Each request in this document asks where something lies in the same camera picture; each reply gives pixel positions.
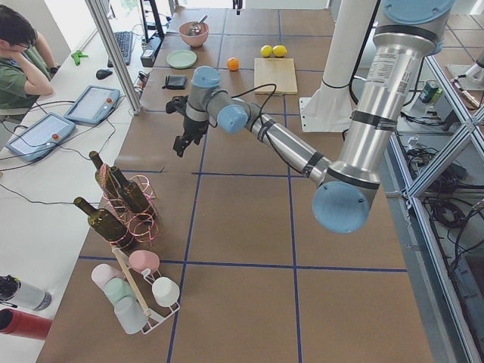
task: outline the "wooden handle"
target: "wooden handle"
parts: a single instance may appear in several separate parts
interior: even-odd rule
[[[128,266],[125,264],[123,257],[121,256],[121,253],[117,248],[113,248],[113,253],[116,259],[118,260],[119,266],[121,266],[121,269],[123,270],[124,275],[126,276],[126,280],[128,280],[129,286],[133,289],[136,299],[139,302],[139,305],[143,308],[143,312],[146,316],[150,316],[150,308],[148,308],[148,305],[146,301],[144,301],[143,295],[141,295],[141,291],[138,289],[138,285],[135,283],[135,280],[131,276],[131,272],[129,272]]]

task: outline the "green shirt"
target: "green shirt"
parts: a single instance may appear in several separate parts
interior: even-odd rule
[[[42,57],[34,47],[30,47],[23,54],[30,62],[39,68],[48,79],[51,78]],[[17,62],[0,57],[0,110],[31,108],[39,96],[27,95],[25,93],[26,81],[27,77]],[[12,117],[15,119],[22,119],[23,114]]]

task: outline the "table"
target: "table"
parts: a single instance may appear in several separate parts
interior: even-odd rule
[[[299,120],[299,97],[310,97],[321,82],[334,30],[330,13],[184,10],[172,29],[205,13],[211,33],[194,50],[194,67],[217,68],[222,85],[237,94],[253,87],[260,47],[283,42],[295,60],[299,94],[272,98],[265,112],[335,160],[340,135],[303,134]],[[182,118],[164,107],[190,87],[161,89],[165,76],[193,73],[168,67],[166,55],[178,49],[188,46],[169,33],[141,99],[146,109],[131,121],[115,164],[127,176],[146,175],[157,193],[161,235],[144,248],[159,255],[162,275],[179,284],[181,309],[146,336],[125,334],[90,281],[99,263],[116,265],[109,246],[90,231],[38,362],[432,361],[384,192],[365,227],[333,234],[312,216],[314,185],[248,132],[210,129],[179,159],[171,149]],[[225,66],[233,56],[237,72]],[[71,212],[64,222],[82,223]],[[150,286],[136,278],[158,311]]]
[[[40,104],[75,101],[88,85],[121,89],[115,73],[101,81],[95,78],[96,71],[106,68],[107,65],[107,53],[98,34],[89,41],[83,52],[89,57],[82,58],[78,67],[70,57],[65,60],[52,79],[54,94],[40,97]],[[139,59],[141,53],[141,40],[137,38],[133,48],[132,64],[129,66],[133,82],[139,70],[146,73],[150,71],[142,67]],[[43,108],[47,112],[63,115],[70,105],[51,104]],[[22,124],[32,125],[43,115],[44,112],[37,107],[26,115]],[[101,152],[101,157],[112,163],[119,153],[131,120],[129,104],[124,101],[109,117],[112,125],[104,122],[74,138],[64,147],[75,149],[86,157],[90,150],[99,150],[115,129]],[[71,136],[81,134],[89,127],[77,126]],[[5,148],[0,152],[1,158],[12,155]],[[0,169],[9,169],[23,166],[26,162],[14,158],[2,160],[1,164]],[[74,151],[57,148],[32,166],[4,172],[0,183],[31,200],[72,203],[75,197],[83,196],[97,203],[101,198],[101,190],[94,181],[94,171],[92,163]],[[49,290],[53,295],[52,303],[38,315],[53,318],[88,232],[85,216],[73,206],[28,203],[3,188],[0,188],[0,200],[3,240],[0,275],[12,274],[25,282]],[[2,334],[2,359],[22,363],[35,361],[43,343]]]

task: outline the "white cup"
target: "white cup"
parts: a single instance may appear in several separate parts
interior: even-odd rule
[[[91,273],[91,279],[101,289],[104,289],[106,283],[112,278],[124,278],[124,274],[106,263],[101,263],[94,267]]]
[[[154,299],[159,306],[169,308],[180,297],[180,288],[169,278],[157,278],[151,286]]]
[[[135,334],[148,323],[148,317],[144,314],[143,309],[131,296],[123,297],[116,303],[114,314],[126,334]]]

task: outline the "plate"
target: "plate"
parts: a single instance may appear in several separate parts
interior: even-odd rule
[[[177,70],[189,68],[197,61],[197,55],[192,51],[173,51],[166,57],[166,62]]]

